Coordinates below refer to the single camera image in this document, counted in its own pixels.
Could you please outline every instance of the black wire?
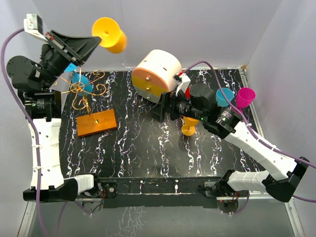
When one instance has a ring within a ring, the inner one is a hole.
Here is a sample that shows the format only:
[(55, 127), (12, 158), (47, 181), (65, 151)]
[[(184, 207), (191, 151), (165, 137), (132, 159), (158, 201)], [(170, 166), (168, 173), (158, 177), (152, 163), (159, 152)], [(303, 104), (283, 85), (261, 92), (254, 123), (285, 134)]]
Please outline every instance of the black wire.
[(92, 214), (99, 206), (102, 206), (102, 204), (97, 205), (97, 206), (93, 209), (93, 211), (91, 211), (91, 214)]

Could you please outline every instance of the robotic arm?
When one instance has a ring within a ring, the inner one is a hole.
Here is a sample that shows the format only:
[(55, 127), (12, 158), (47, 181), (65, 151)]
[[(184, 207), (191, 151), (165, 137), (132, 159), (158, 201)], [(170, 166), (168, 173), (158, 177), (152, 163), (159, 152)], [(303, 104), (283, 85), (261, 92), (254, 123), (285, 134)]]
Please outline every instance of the robotic arm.
[[(288, 202), (308, 166), (280, 155), (256, 140), (249, 133), (247, 125), (241, 121), (240, 115), (230, 107), (217, 106), (216, 91), (209, 89), (207, 85), (192, 85), (188, 99), (184, 95), (189, 84), (187, 75), (181, 72), (174, 79), (181, 89), (161, 95), (160, 102), (152, 110), (153, 118), (163, 122), (165, 113), (169, 113), (171, 120), (180, 116), (198, 119), (203, 122), (206, 130), (241, 148), (266, 169), (260, 172), (228, 170), (212, 188), (205, 189), (220, 195), (231, 195), (241, 190), (267, 192), (279, 201)], [(257, 136), (270, 144), (258, 134)]]
[(99, 45), (99, 37), (69, 37), (54, 30), (42, 35), (41, 18), (27, 14), (27, 33), (44, 40), (40, 62), (15, 56), (6, 66), (12, 85), (39, 132), (41, 167), (38, 166), (35, 133), (29, 124), (33, 146), (33, 176), (30, 188), (23, 192), (26, 201), (36, 199), (38, 170), (41, 169), (40, 200), (43, 202), (74, 201), (89, 190), (96, 193), (97, 177), (83, 174), (64, 179), (59, 161), (59, 129), (61, 126), (61, 93), (49, 88), (70, 65), (82, 66)]

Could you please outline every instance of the wooden base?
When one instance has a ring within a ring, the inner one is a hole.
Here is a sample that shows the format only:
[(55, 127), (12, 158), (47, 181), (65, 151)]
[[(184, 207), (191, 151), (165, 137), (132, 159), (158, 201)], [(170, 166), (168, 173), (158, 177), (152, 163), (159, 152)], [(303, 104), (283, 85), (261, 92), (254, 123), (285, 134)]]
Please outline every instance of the wooden base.
[(118, 127), (113, 109), (97, 112), (92, 115), (98, 123), (95, 123), (93, 117), (90, 115), (77, 117), (78, 137), (92, 135)]

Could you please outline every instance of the metal frame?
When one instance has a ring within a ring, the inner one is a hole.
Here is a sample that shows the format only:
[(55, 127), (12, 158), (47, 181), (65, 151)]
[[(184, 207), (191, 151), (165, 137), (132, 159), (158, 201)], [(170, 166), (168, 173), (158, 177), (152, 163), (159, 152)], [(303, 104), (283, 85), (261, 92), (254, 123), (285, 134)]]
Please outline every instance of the metal frame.
[[(194, 68), (194, 69), (209, 69), (206, 67), (203, 68)], [(243, 70), (242, 67), (229, 67), (229, 68), (224, 68), (224, 67), (214, 67), (214, 69), (238, 69), (239, 74), (241, 77), (241, 81), (243, 86), (248, 87), (248, 80), (245, 74), (245, 71)], [(256, 127), (258, 129), (258, 133), (264, 137), (259, 119), (258, 119), (258, 114), (256, 112), (255, 106), (253, 103), (250, 105), (251, 112), (253, 114), (253, 118), (256, 124)], [(226, 200), (226, 199), (231, 199), (231, 197), (218, 197), (218, 200)], [(260, 193), (260, 192), (251, 192), (250, 193), (250, 199), (273, 199), (269, 194), (267, 193)], [(78, 198), (80, 201), (99, 201), (99, 198)], [(295, 237), (305, 237), (301, 222), (299, 220), (295, 205), (294, 205), (294, 199), (292, 198), (290, 202), (285, 203), (285, 207), (287, 210), (287, 214), (289, 217), (289, 220), (291, 222), (292, 229), (294, 231)], [(36, 203), (35, 202), (28, 202), (25, 213), (21, 222), (21, 226), (18, 232), (18, 237), (27, 237), (29, 233), (29, 229), (31, 227), (31, 223), (33, 220), (33, 216), (35, 213), (36, 209)]]

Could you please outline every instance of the pink cup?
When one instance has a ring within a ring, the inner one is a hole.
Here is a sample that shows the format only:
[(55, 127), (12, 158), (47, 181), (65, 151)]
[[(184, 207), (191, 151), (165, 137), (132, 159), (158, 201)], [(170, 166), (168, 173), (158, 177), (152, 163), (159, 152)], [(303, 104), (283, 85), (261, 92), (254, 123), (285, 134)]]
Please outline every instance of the pink cup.
[(248, 87), (243, 87), (237, 94), (236, 105), (238, 108), (245, 108), (249, 106), (255, 98), (256, 92), (254, 92), (254, 90)]

